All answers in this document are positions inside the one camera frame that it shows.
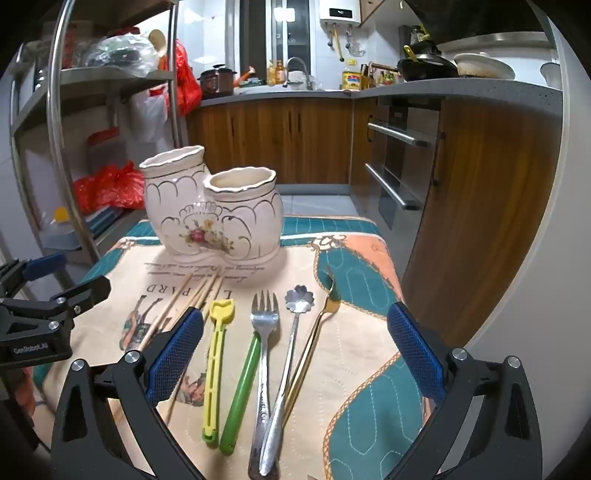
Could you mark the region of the built-in steel oven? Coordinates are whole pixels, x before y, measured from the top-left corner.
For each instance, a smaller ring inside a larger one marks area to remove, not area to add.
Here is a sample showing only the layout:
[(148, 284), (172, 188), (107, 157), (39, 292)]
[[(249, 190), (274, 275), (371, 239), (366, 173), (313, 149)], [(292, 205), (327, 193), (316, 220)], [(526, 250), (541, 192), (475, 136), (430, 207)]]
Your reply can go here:
[(378, 212), (389, 228), (416, 217), (428, 196), (438, 143), (441, 101), (429, 97), (380, 97), (368, 120), (374, 145), (370, 177), (382, 186)]

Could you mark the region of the dark rice cooker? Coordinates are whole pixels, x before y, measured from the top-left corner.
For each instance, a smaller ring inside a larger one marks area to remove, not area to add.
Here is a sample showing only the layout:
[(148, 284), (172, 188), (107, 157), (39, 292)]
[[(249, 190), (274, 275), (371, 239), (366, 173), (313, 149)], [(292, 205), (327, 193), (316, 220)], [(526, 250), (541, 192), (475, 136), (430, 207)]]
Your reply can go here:
[(231, 96), (235, 90), (235, 71), (224, 64), (216, 64), (202, 72), (198, 82), (204, 99)]

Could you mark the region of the white plastic bag hanging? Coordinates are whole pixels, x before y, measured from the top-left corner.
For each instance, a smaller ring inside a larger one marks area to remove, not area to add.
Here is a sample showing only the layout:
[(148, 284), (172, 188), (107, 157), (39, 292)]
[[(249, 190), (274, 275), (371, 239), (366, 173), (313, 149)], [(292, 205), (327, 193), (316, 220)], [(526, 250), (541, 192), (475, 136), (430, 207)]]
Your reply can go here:
[(144, 90), (129, 99), (131, 131), (139, 142), (155, 142), (161, 137), (168, 118), (165, 86)]

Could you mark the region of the silver flower spoon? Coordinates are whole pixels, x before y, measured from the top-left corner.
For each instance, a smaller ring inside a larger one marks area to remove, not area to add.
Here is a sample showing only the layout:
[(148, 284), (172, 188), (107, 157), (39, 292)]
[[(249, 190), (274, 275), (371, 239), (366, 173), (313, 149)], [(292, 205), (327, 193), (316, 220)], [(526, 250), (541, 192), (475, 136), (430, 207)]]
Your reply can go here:
[(284, 360), (283, 371), (281, 372), (280, 387), (277, 390), (276, 402), (270, 416), (270, 424), (266, 427), (263, 437), (262, 450), (259, 455), (259, 474), (267, 476), (276, 463), (276, 455), (279, 451), (280, 440), (283, 437), (283, 418), (287, 404), (287, 386), (290, 381), (290, 370), (294, 361), (294, 349), (297, 342), (298, 321), (301, 314), (311, 311), (314, 306), (314, 294), (308, 291), (304, 285), (297, 285), (294, 289), (288, 290), (286, 296), (287, 310), (294, 314), (291, 324), (290, 339), (287, 344), (286, 360)]

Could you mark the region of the wooden base cabinets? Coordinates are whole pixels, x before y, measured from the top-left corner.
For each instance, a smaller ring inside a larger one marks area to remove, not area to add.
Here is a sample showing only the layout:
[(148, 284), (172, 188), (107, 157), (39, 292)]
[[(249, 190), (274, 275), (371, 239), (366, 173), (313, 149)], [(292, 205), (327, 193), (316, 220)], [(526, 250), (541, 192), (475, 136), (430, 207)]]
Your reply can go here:
[[(368, 120), (380, 97), (441, 101), (423, 210), (389, 228), (370, 177)], [(541, 224), (557, 170), (562, 115), (525, 96), (370, 94), (360, 98), (224, 98), (188, 116), (188, 138), (212, 171), (276, 170), (281, 185), (344, 187), (373, 220), (403, 296), (424, 326), (468, 342), (509, 288)]]

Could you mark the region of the yellow tin can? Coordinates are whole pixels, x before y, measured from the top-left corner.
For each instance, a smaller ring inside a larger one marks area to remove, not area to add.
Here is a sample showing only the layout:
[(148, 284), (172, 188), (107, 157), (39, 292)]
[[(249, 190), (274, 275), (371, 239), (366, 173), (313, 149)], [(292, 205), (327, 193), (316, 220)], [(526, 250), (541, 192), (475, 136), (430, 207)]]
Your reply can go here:
[(360, 91), (362, 89), (362, 74), (356, 71), (342, 71), (342, 89)]

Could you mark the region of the steel shelving rack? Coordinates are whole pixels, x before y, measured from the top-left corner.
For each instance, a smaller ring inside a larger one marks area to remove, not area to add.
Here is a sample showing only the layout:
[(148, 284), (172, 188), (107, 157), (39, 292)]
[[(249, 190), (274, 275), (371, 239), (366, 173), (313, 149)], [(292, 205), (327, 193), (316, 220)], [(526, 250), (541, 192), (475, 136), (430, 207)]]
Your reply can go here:
[(49, 159), (56, 175), (58, 193), (62, 196), (66, 211), (72, 216), (73, 231), (79, 246), (67, 253), (68, 261), (91, 266), (98, 262), (125, 229), (142, 218), (140, 212), (126, 213), (95, 237), (85, 224), (74, 196), (73, 179), (66, 153), (62, 119), (65, 115), (86, 109), (105, 106), (110, 123), (116, 120), (113, 102), (125, 102), (139, 92), (163, 85), (174, 89), (176, 68), (168, 60), (166, 70), (156, 70), (145, 77), (134, 76), (115, 66), (76, 67), (64, 69), (62, 61), (66, 51), (68, 27), (74, 20), (90, 20), (107, 31), (132, 27), (157, 14), (168, 14), (167, 51), (174, 53), (179, 3), (177, 1), (53, 1), (49, 10), (41, 17), (43, 22), (52, 21), (48, 49), (47, 80), (33, 93), (22, 109), (16, 102), (19, 78), (14, 77), (10, 87), (10, 141), (13, 168), (17, 189), (27, 221), (37, 242), (40, 238), (40, 218), (30, 182), (29, 170), (20, 158), (18, 138), (26, 130), (45, 124), (48, 134)]

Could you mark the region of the green handled utensil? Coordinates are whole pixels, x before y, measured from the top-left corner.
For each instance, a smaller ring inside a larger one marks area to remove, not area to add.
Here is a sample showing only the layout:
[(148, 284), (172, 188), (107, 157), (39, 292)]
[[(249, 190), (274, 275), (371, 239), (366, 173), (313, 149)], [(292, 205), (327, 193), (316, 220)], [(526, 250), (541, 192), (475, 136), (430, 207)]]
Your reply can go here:
[(242, 373), (238, 379), (238, 385), (235, 388), (232, 402), (228, 411), (225, 425), (219, 441), (219, 450), (225, 456), (229, 456), (235, 450), (238, 441), (238, 433), (242, 426), (242, 419), (245, 416), (247, 403), (249, 402), (250, 391), (256, 369), (260, 358), (260, 339), (256, 333), (252, 335), (252, 341), (249, 344), (249, 351), (245, 357), (245, 363), (242, 366)]

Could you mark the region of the gold fork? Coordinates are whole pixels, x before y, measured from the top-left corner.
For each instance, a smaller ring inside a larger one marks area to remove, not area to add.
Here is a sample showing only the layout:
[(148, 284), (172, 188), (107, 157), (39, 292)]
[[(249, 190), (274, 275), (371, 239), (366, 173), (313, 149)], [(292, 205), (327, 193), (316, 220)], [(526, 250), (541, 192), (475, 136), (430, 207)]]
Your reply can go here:
[(322, 321), (325, 316), (334, 315), (339, 311), (341, 306), (341, 297), (339, 296), (339, 289), (335, 283), (335, 275), (331, 268), (327, 267), (324, 271), (325, 279), (329, 281), (329, 288), (327, 296), (325, 297), (322, 310), (318, 313), (314, 323), (311, 325), (311, 331), (308, 333), (307, 342), (304, 345), (304, 351), (301, 353), (301, 358), (298, 360), (297, 369), (295, 369), (294, 379), (291, 381), (290, 390), (287, 393), (286, 411), (284, 411), (283, 426), (287, 425), (287, 419), (290, 417), (291, 411), (294, 409), (294, 404), (297, 402), (297, 396), (301, 392), (301, 386), (304, 384), (305, 376), (308, 373), (308, 368), (311, 365), (311, 358), (314, 356), (315, 347), (318, 344), (318, 338), (321, 334)]

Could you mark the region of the silver steel fork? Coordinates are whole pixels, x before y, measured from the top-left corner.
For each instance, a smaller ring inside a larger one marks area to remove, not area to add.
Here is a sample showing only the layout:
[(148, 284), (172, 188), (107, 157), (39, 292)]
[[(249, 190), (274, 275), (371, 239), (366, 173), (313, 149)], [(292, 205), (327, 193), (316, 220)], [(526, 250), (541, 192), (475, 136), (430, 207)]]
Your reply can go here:
[(256, 427), (252, 437), (249, 454), (249, 478), (264, 479), (259, 473), (259, 458), (263, 449), (263, 437), (270, 421), (269, 395), (269, 340), (270, 335), (280, 324), (280, 308), (276, 294), (263, 290), (252, 300), (250, 320), (254, 333), (259, 338), (259, 378), (256, 395)]

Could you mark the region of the wooden chopstick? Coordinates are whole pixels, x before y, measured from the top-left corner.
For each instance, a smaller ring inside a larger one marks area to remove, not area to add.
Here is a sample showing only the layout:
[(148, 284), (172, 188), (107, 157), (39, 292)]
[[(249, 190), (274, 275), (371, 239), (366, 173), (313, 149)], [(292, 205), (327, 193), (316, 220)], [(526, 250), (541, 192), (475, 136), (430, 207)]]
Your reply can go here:
[(168, 332), (170, 331), (176, 323), (180, 320), (182, 314), (186, 311), (189, 307), (194, 307), (198, 301), (200, 300), (202, 294), (204, 294), (205, 287), (207, 286), (207, 282), (209, 280), (214, 280), (215, 275), (207, 275), (204, 278), (201, 278), (195, 287), (195, 291), (193, 294), (181, 305), (179, 311), (174, 317), (170, 317), (163, 321), (162, 326), (157, 330), (158, 333)]
[[(202, 317), (204, 318), (204, 322), (207, 321), (209, 317), (209, 308), (211, 308), (211, 303), (217, 299), (219, 291), (221, 290), (221, 285), (223, 282), (222, 278), (222, 268), (219, 267), (219, 276), (213, 283), (213, 287), (211, 289), (211, 293), (209, 294), (207, 300), (205, 301), (204, 306), (200, 309)], [(160, 413), (162, 419), (164, 420), (165, 424), (168, 425), (172, 416), (172, 412), (174, 409), (174, 404), (176, 403), (177, 395), (180, 390), (180, 387), (183, 384), (184, 377), (186, 376), (187, 368), (184, 368), (183, 372), (181, 373), (179, 380), (174, 387), (171, 396), (167, 401), (164, 402), (164, 405), (159, 408), (158, 412)]]
[(163, 322), (163, 320), (167, 317), (168, 312), (171, 310), (171, 308), (174, 306), (175, 302), (179, 299), (179, 297), (182, 294), (182, 291), (185, 289), (185, 287), (188, 285), (188, 283), (190, 282), (192, 278), (192, 274), (189, 273), (185, 276), (183, 282), (181, 283), (181, 285), (176, 289), (175, 293), (172, 295), (172, 297), (170, 298), (170, 300), (168, 301), (168, 303), (166, 304), (166, 306), (164, 307), (163, 311), (161, 312), (161, 314), (157, 317), (157, 319), (151, 324), (151, 326), (149, 327), (147, 333), (145, 334), (145, 336), (143, 337), (141, 343), (139, 344), (138, 350), (139, 351), (143, 351), (144, 348), (147, 346), (147, 344), (149, 343), (150, 339), (152, 338), (152, 336), (156, 333), (156, 331), (158, 330), (160, 324)]
[(205, 287), (204, 294), (202, 294), (202, 296), (201, 296), (200, 300), (198, 301), (198, 303), (194, 307), (192, 307), (192, 308), (197, 308), (198, 310), (200, 310), (204, 306), (205, 301), (207, 300), (209, 294), (211, 293), (211, 289), (213, 287), (213, 283), (215, 282), (215, 280), (219, 276), (219, 269), (218, 268), (214, 269), (213, 272), (211, 273), (211, 275), (212, 274), (215, 275), (214, 280), (209, 280), (207, 282), (207, 286)]

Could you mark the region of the red plastic bag hanging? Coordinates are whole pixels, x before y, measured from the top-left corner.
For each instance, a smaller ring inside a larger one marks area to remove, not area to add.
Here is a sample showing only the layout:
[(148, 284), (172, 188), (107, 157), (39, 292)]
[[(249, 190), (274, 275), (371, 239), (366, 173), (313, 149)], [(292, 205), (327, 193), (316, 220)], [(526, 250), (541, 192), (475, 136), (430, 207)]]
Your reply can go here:
[(176, 105), (178, 114), (186, 116), (201, 102), (202, 90), (188, 64), (186, 49), (179, 40), (175, 41)]

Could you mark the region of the white ceramic double utensil holder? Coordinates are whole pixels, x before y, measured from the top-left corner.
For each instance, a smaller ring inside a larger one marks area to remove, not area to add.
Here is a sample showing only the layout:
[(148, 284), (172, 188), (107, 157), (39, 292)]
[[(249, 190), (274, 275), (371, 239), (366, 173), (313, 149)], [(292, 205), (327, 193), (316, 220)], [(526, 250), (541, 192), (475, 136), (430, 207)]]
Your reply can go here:
[(144, 205), (167, 253), (179, 263), (219, 257), (259, 264), (280, 250), (283, 200), (276, 171), (235, 167), (212, 174), (201, 145), (144, 160)]

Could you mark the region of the yellow plastic utensil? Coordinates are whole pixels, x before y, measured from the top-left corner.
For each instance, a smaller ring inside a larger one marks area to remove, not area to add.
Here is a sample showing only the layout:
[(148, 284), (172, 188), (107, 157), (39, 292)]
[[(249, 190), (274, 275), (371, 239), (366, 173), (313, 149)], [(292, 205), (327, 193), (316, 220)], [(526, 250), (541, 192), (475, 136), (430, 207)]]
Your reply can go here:
[(208, 349), (204, 387), (204, 415), (202, 415), (202, 439), (207, 446), (215, 446), (218, 439), (219, 384), (225, 330), (235, 318), (235, 300), (214, 300), (209, 308), (213, 322), (211, 344)]

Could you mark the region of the printed horse table mat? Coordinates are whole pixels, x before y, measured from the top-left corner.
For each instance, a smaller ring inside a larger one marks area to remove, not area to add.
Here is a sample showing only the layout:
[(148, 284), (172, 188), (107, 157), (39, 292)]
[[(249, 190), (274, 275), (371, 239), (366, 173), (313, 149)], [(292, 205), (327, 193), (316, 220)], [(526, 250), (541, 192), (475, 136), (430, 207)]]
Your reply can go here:
[(431, 406), (386, 323), (403, 297), (377, 225), (360, 217), (288, 216), (270, 261), (229, 264), (211, 254), (172, 259), (151, 225), (134, 226), (91, 270), (109, 298), (77, 318), (75, 358), (117, 361), (170, 329), (197, 303), (229, 302), (232, 319), (204, 320), (190, 362), (157, 410), (208, 479), (259, 476), (259, 375), (276, 399), (283, 364), (318, 331), (311, 363), (287, 407), (273, 478), (383, 479), (426, 424)]

